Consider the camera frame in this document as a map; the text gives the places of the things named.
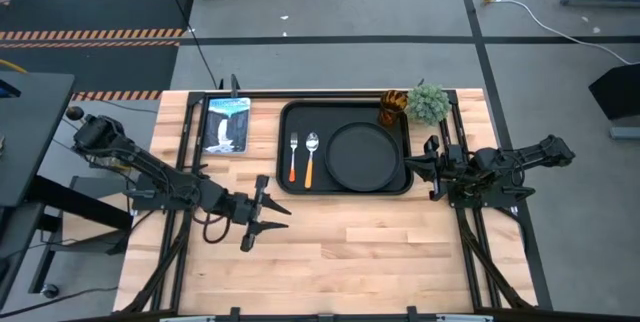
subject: amber glass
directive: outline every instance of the amber glass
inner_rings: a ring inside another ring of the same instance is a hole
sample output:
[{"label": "amber glass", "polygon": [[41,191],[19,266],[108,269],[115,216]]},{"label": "amber glass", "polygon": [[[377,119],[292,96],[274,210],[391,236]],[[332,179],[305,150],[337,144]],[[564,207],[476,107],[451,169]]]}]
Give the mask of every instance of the amber glass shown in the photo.
[{"label": "amber glass", "polygon": [[385,127],[393,126],[407,107],[407,95],[404,92],[390,90],[380,97],[378,123]]}]

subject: wheel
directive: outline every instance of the wheel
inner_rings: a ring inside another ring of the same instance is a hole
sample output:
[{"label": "wheel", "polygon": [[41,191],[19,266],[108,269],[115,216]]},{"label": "wheel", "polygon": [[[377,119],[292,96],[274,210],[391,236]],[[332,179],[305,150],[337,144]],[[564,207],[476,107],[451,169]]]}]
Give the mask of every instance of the wheel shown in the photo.
[{"label": "wheel", "polygon": [[56,287],[56,285],[45,283],[45,285],[42,286],[40,294],[48,299],[52,299],[58,297],[58,294],[60,294],[60,290],[58,289],[58,287]]}]

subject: potted plant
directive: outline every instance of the potted plant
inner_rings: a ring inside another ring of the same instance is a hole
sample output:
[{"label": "potted plant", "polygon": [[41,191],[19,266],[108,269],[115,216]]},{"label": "potted plant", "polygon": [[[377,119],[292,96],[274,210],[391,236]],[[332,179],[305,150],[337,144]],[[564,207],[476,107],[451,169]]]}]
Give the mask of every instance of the potted plant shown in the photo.
[{"label": "potted plant", "polygon": [[436,126],[451,110],[449,96],[442,87],[424,84],[424,79],[407,93],[407,100],[407,116],[429,126]]}]

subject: floor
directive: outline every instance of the floor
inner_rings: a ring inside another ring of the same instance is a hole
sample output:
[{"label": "floor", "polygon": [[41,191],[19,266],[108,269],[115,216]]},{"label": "floor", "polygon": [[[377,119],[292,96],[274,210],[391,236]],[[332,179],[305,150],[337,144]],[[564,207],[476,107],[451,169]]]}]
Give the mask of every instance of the floor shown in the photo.
[{"label": "floor", "polygon": [[[289,37],[471,36],[463,1],[196,0],[191,23],[199,38],[282,37],[285,33]],[[529,5],[544,23],[570,35],[640,35],[638,9],[518,1]],[[485,7],[480,0],[473,2],[484,36],[549,36],[517,6]],[[640,60],[638,44],[608,47],[629,60]],[[640,316],[636,298],[640,204],[635,188],[640,144],[608,138],[610,122],[587,89],[620,63],[599,50],[572,44],[489,44],[486,49],[513,145],[534,144],[553,133],[577,155],[567,168],[527,173],[527,185],[537,190],[528,200],[529,209],[554,308]],[[203,52],[218,79],[235,73],[243,88],[411,87],[421,78],[444,87],[487,88],[473,44],[224,44],[204,46]],[[171,87],[212,87],[195,47],[180,47]],[[157,102],[151,101],[120,103],[157,108]],[[494,99],[494,112],[499,110],[496,104]],[[84,102],[83,107],[88,113],[122,121],[131,138],[149,145],[152,114],[100,102]],[[72,132],[62,124],[56,139],[69,145]],[[73,175],[101,172],[52,144],[40,173],[68,183]],[[38,259],[38,250],[32,250],[5,311],[43,301],[24,293],[29,269]],[[49,280],[63,294],[114,286],[121,260],[122,256],[56,257]],[[105,315],[113,298],[110,293],[87,295],[64,302],[63,308],[43,308],[10,320]]]}]

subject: butcher block tabletop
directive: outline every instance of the butcher block tabletop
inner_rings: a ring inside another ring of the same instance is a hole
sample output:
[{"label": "butcher block tabletop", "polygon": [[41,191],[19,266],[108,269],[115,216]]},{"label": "butcher block tabletop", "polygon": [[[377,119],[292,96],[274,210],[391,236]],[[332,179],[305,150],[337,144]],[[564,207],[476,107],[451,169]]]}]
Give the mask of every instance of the butcher block tabletop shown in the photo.
[{"label": "butcher block tabletop", "polygon": [[[496,147],[483,91],[456,92],[469,149]],[[172,166],[188,94],[163,92],[151,142],[150,152]],[[232,225],[224,241],[211,245],[202,238],[202,226],[193,223],[179,313],[228,315],[231,307],[240,307],[243,315],[386,314],[406,313],[407,306],[416,306],[420,313],[472,312],[455,210],[446,197],[429,200],[431,183],[416,175],[413,187],[397,196],[292,195],[278,186],[280,112],[295,99],[253,99],[247,152],[203,155],[201,160],[208,164],[203,172],[230,192],[252,196],[257,175],[272,177],[267,193],[292,215],[263,209],[261,219],[290,227],[262,233],[245,253],[240,251],[240,241],[246,227]],[[193,126],[197,126],[199,108]],[[191,130],[193,135],[197,128]],[[423,154],[429,136],[440,135],[437,127],[411,122],[409,133],[415,156]],[[194,148],[192,136],[187,164]],[[522,298],[535,304],[518,225],[491,209],[484,209],[483,215],[496,266]],[[199,217],[205,217],[201,210]],[[130,237],[114,310],[129,304],[155,269],[165,219],[166,214],[152,214]],[[473,226],[470,211],[468,220]],[[176,226],[180,221],[178,214]],[[209,238],[217,238],[223,228],[224,223],[209,227]],[[173,269],[165,278],[163,307],[169,305]],[[489,306],[477,260],[476,269],[483,304]]]}]

